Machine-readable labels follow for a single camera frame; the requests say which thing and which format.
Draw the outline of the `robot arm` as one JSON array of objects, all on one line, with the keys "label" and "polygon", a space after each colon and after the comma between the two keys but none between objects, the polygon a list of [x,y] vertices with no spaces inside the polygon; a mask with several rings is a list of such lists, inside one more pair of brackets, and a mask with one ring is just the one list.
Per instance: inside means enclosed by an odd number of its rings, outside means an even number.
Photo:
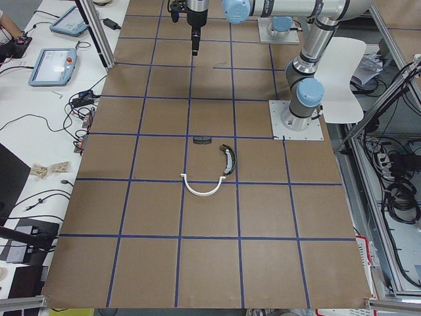
[{"label": "robot arm", "polygon": [[259,30],[264,35],[280,37],[286,35],[293,26],[292,16],[270,16],[258,18]]},{"label": "robot arm", "polygon": [[324,97],[324,87],[314,78],[318,64],[339,23],[365,13],[372,1],[223,1],[226,20],[240,24],[250,16],[304,16],[314,19],[301,52],[287,66],[285,76],[291,90],[291,102],[283,111],[283,125],[292,131],[305,130],[314,110]]}]

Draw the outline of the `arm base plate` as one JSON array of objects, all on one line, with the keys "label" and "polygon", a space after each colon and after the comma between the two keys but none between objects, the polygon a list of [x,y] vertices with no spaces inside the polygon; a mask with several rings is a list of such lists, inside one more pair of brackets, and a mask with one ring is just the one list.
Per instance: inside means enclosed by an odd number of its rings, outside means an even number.
[{"label": "arm base plate", "polygon": [[271,16],[258,18],[261,43],[298,45],[298,27],[291,16]]},{"label": "arm base plate", "polygon": [[270,120],[274,140],[323,141],[316,110],[308,118],[297,118],[289,111],[290,101],[270,100]]}]

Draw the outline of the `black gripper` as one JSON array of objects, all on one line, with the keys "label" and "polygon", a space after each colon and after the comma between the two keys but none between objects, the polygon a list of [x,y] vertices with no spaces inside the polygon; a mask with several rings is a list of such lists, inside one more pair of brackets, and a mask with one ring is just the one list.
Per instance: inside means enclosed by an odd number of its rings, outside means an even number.
[{"label": "black gripper", "polygon": [[170,13],[173,23],[179,21],[181,13],[186,14],[187,23],[191,26],[191,52],[193,56],[197,56],[199,52],[201,28],[207,23],[208,9],[208,1],[168,1],[168,12]]}]

